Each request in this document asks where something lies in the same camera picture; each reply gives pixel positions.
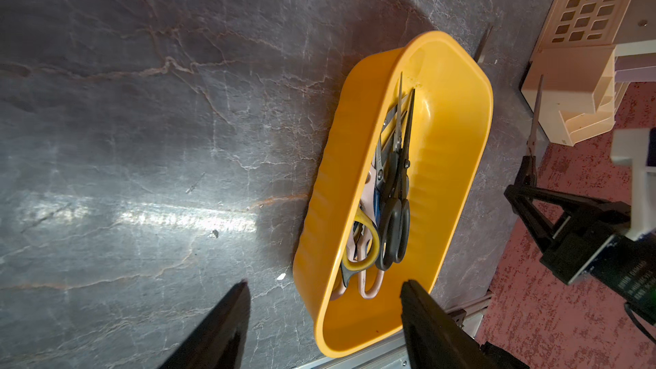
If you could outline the cream handled kitchen scissors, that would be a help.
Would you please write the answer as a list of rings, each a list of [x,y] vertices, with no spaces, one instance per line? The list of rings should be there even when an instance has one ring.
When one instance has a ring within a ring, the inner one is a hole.
[[[473,59],[478,64],[482,63],[484,60],[486,45],[490,39],[490,35],[492,34],[493,30],[494,30],[494,25],[493,24],[488,25],[488,27],[486,28],[483,34],[483,37],[481,38],[478,44],[478,48],[476,49],[476,52],[473,57]]]

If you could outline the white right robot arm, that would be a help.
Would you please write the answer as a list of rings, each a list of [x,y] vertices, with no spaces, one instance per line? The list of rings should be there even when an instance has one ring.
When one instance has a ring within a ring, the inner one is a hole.
[[[566,285],[589,274],[655,322],[655,131],[613,133],[611,159],[630,167],[631,202],[611,202],[539,188],[536,158],[526,155],[504,196]]]

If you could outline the yellow and black scissors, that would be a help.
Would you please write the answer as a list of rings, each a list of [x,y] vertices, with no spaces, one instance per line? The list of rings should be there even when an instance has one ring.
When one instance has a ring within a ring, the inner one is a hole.
[[[367,174],[364,191],[360,198],[360,208],[370,217],[370,220],[375,226],[381,217],[379,186],[382,182],[379,181],[377,165],[383,163],[383,150],[375,150],[374,159]],[[348,259],[350,261],[362,262],[367,257],[370,249],[372,249],[374,238],[375,235],[370,229],[362,225],[362,223],[355,222],[354,232],[347,243],[346,254],[348,255]],[[367,288],[366,270],[359,272],[357,277],[360,295],[364,299],[374,299],[382,286],[384,272],[381,270],[377,272],[377,276],[370,289]]]

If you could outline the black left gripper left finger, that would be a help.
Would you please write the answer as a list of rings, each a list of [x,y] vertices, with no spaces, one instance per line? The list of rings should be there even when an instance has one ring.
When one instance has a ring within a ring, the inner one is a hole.
[[[251,295],[246,281],[235,284],[162,368],[239,368],[244,354]]]

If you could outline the pink handled scissors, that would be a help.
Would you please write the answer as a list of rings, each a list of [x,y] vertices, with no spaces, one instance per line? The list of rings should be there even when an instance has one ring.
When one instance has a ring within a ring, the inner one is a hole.
[[[342,263],[340,265],[341,278],[338,280],[337,286],[331,292],[331,297],[330,297],[331,301],[336,301],[344,295],[344,293],[349,287],[350,281],[353,278],[357,283],[357,289],[359,291],[357,274],[363,270],[367,271],[367,288],[370,289],[377,276],[377,272],[380,270],[375,267],[375,263],[379,259],[379,255],[380,255],[381,243],[380,243],[379,233],[377,231],[377,227],[370,220],[370,217],[367,216],[360,208],[360,202],[356,210],[354,223],[351,227],[350,232],[348,233],[347,243],[350,240],[352,233],[354,232],[355,222],[362,223],[362,225],[364,225],[374,233],[375,238],[373,239],[372,249],[370,249],[367,257],[362,262],[350,261],[348,255],[346,254],[347,251],[347,245],[346,245],[346,249],[343,252]]]

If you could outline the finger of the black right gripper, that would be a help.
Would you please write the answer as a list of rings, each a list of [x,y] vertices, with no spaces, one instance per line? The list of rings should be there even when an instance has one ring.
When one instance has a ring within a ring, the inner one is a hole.
[[[511,204],[512,211],[521,218],[540,251],[546,251],[555,242],[555,237],[571,217],[572,210],[579,206],[579,196],[522,184],[511,184],[505,189],[504,196]],[[535,200],[561,207],[563,214],[557,222],[552,223],[534,205]]]

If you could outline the black handled scissors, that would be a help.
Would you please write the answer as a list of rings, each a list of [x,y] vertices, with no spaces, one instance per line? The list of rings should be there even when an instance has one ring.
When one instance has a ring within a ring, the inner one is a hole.
[[[415,89],[411,89],[408,108],[403,110],[403,93],[402,89],[398,90],[395,130],[388,140],[387,173],[379,194],[382,209],[378,230],[381,248],[376,267],[382,271],[402,262],[408,247],[411,221],[408,169],[414,99]]]
[[[517,186],[536,187],[536,134],[539,128],[539,114],[543,97],[543,80],[544,75],[540,77],[536,93],[536,101],[533,109],[533,118],[531,123],[531,132],[527,139],[525,154],[520,164],[519,172],[515,178],[514,184]]]

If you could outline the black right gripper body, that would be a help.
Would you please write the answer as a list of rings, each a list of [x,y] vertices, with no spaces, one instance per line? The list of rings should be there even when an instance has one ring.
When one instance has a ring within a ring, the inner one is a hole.
[[[597,203],[563,208],[538,228],[541,263],[567,285],[585,274],[621,295],[635,311],[655,311],[655,233],[628,238],[630,206]]]

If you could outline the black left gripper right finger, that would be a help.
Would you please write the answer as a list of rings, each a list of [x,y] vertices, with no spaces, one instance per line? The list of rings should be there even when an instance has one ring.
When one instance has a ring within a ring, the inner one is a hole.
[[[526,368],[492,343],[478,344],[415,280],[401,287],[401,321],[413,368]]]

